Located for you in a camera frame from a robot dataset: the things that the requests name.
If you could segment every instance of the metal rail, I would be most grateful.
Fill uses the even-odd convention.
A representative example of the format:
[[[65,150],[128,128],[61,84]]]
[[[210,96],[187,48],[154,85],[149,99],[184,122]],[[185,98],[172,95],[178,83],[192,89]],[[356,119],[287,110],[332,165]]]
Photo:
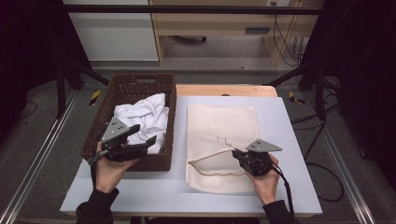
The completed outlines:
[[[302,91],[305,100],[311,111],[316,113],[313,96],[312,93],[308,94],[305,91]],[[375,220],[369,207],[367,206],[366,201],[364,201],[363,196],[361,195],[361,191],[359,190],[355,180],[352,177],[352,174],[347,169],[347,166],[338,152],[337,146],[332,140],[332,136],[326,127],[323,128],[322,131],[323,141],[327,146],[327,150],[329,152],[330,158],[332,159],[332,164],[334,165],[335,170],[339,174],[340,180],[343,183],[346,194],[349,198],[350,203],[356,213],[361,224],[374,224]]]
[[[6,209],[2,212],[0,216],[0,224],[11,224],[16,219],[18,213],[21,210],[27,196],[29,195],[30,190],[33,187],[33,184],[37,180],[40,171],[50,154],[53,145],[55,144],[56,139],[61,132],[65,121],[67,120],[70,111],[73,108],[73,105],[77,99],[78,91],[72,91],[69,99],[67,101],[67,108],[65,109],[63,115],[55,120],[55,123],[52,125],[49,134],[47,135],[46,140],[44,141],[43,145],[39,149],[37,155],[35,156],[35,160],[31,164],[28,172],[26,173],[25,177],[23,178],[20,186],[18,187],[17,191],[15,192],[14,196],[12,197],[11,201],[9,202]]]
[[[132,5],[46,5],[41,10],[75,13],[183,13],[183,14],[269,14],[323,15],[339,12],[321,7],[228,7],[228,6],[132,6]]]

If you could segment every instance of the white table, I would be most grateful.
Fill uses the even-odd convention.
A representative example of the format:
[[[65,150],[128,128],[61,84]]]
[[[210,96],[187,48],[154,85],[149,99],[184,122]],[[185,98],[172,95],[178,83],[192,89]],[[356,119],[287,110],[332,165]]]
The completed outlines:
[[[200,192],[185,183],[186,129],[188,105],[253,105],[256,107],[261,138],[280,146],[273,152],[290,183],[297,217],[321,214],[318,197],[307,172],[303,155],[283,100],[279,97],[178,96],[172,168],[169,172],[130,172],[118,185],[120,195],[111,209],[115,216],[155,217],[264,217],[260,200],[253,194],[218,195]],[[92,192],[90,167],[82,161],[61,211],[74,215]],[[283,180],[276,197],[287,201]]]

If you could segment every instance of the canvas tote bag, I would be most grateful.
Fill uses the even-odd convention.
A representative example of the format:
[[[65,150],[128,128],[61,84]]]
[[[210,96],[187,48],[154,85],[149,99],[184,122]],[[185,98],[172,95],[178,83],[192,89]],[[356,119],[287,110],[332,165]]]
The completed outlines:
[[[217,194],[253,192],[232,150],[260,138],[254,106],[189,105],[186,182]]]

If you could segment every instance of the wicker basket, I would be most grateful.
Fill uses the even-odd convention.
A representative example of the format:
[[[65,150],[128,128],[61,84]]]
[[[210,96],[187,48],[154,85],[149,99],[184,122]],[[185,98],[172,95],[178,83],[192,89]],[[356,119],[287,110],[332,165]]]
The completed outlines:
[[[114,116],[116,105],[133,105],[137,101],[157,93],[165,93],[165,105],[169,107],[164,150],[160,154],[148,154],[141,158],[129,171],[169,171],[171,169],[177,99],[175,75],[173,74],[114,75],[96,114],[81,156],[87,160],[95,152],[98,139],[106,128],[106,123],[110,122]]]

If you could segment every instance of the crumpled fabric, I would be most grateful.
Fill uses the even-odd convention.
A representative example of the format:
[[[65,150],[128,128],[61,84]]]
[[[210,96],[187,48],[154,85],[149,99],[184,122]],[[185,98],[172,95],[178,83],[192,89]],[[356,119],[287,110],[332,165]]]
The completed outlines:
[[[157,135],[156,143],[148,148],[148,154],[158,154],[165,142],[169,107],[165,106],[165,94],[158,93],[134,105],[116,105],[114,116],[128,127],[140,124],[138,133],[128,136],[129,144],[145,143]]]

